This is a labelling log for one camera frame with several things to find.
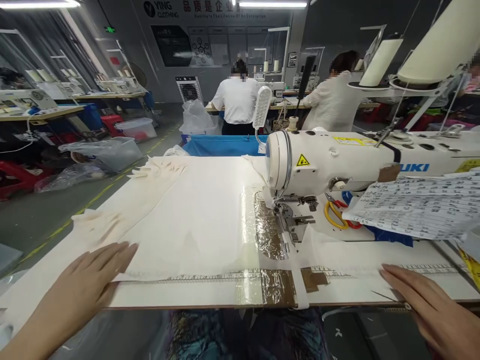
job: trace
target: fingers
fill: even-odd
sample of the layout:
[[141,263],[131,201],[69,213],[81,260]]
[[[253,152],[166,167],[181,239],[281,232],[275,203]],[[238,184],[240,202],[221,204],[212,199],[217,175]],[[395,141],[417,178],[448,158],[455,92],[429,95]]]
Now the fingers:
[[118,253],[122,252],[128,248],[128,242],[115,243],[112,247],[107,248],[105,251],[100,253],[97,258],[90,264],[88,267],[89,270],[94,272],[99,272],[108,264]]
[[399,278],[395,277],[391,273],[380,270],[380,275],[390,284],[392,288],[397,290],[405,300],[420,314],[423,319],[428,320],[430,324],[431,320],[434,320],[438,316],[437,311],[425,301],[410,285],[404,283]]
[[90,255],[90,252],[87,251],[87,252],[84,252],[82,255],[80,255],[79,257],[77,257],[75,260],[72,261],[72,263],[70,265],[68,265],[65,270],[62,271],[62,273],[60,274],[59,278],[60,277],[65,277],[65,276],[68,276],[70,274],[72,274],[77,268],[78,266],[80,265],[80,263],[88,256]]
[[83,260],[80,262],[80,264],[78,264],[78,267],[76,268],[76,271],[80,271],[80,270],[84,270],[84,269],[88,268],[95,261],[95,259],[99,257],[100,254],[102,254],[103,252],[105,252],[108,249],[110,249],[112,247],[115,247],[117,245],[118,245],[118,243],[114,242],[114,243],[111,243],[107,246],[100,247],[97,250],[95,250],[94,252],[90,253],[88,256],[83,258]]
[[98,298],[98,301],[96,302],[100,308],[106,308],[110,305],[110,303],[114,298],[115,291],[117,290],[118,286],[119,286],[118,282],[111,282],[105,286],[105,288],[103,289],[103,292]]
[[387,272],[412,287],[436,310],[440,310],[445,307],[445,304],[453,302],[435,281],[403,267],[387,264],[382,264],[382,266]]
[[132,244],[106,264],[100,272],[102,281],[109,283],[117,276],[117,274],[124,273],[129,267],[138,248],[138,244]]

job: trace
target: hand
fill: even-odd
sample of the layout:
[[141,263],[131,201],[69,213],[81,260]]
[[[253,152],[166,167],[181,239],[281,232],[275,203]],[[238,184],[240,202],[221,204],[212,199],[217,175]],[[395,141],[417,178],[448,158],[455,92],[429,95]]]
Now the hand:
[[479,358],[480,318],[429,278],[402,267],[382,266],[381,276],[411,305],[420,334],[444,360]]
[[73,261],[0,353],[0,359],[48,358],[110,304],[118,285],[111,281],[125,272],[137,248],[128,242],[112,243]]

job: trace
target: ceiling light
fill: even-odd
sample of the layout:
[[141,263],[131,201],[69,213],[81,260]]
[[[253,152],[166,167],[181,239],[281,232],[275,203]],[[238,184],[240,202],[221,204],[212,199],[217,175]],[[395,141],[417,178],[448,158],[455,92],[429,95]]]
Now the ceiling light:
[[76,8],[80,3],[74,0],[57,2],[0,2],[0,9],[22,10],[22,9],[61,9]]
[[282,2],[282,1],[241,1],[241,8],[277,8],[277,9],[299,9],[307,6],[306,2]]

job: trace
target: black pants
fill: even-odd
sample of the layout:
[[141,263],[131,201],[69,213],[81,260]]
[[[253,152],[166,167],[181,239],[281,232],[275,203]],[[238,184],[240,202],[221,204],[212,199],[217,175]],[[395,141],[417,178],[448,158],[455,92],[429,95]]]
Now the black pants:
[[255,129],[252,124],[234,125],[223,120],[221,127],[222,135],[255,135]]

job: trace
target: yellow scissors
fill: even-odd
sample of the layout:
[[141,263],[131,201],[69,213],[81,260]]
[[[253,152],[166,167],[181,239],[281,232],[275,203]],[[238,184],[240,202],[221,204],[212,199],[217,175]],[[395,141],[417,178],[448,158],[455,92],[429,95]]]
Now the yellow scissors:
[[[323,214],[325,215],[326,219],[330,224],[332,224],[334,227],[340,229],[340,230],[346,230],[348,228],[352,229],[359,229],[362,227],[362,224],[355,225],[351,223],[349,220],[344,220],[342,218],[342,213],[338,211],[340,208],[347,208],[347,204],[344,204],[343,202],[339,200],[335,200],[328,192],[325,193],[327,202],[325,204],[325,207],[323,208]],[[329,209],[333,211],[335,216],[340,219],[342,225],[336,223],[329,215]]]

